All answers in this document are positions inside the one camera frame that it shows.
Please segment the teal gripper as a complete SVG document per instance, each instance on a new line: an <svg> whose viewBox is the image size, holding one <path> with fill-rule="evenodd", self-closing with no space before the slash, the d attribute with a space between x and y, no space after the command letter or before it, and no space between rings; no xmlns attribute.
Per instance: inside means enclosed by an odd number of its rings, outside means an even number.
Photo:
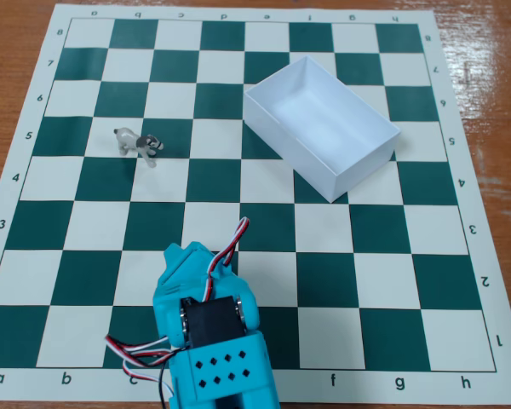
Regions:
<svg viewBox="0 0 511 409"><path fill-rule="evenodd" d="M207 269L214 258L199 242L192 242L188 247L181 248L171 244L164 251L165 270L161 275L162 285L180 285L181 291L193 298L203 298L207 280ZM239 278L231 264L220 260L211 273L212 298L233 296L244 297L248 294L248 284Z"/></svg>

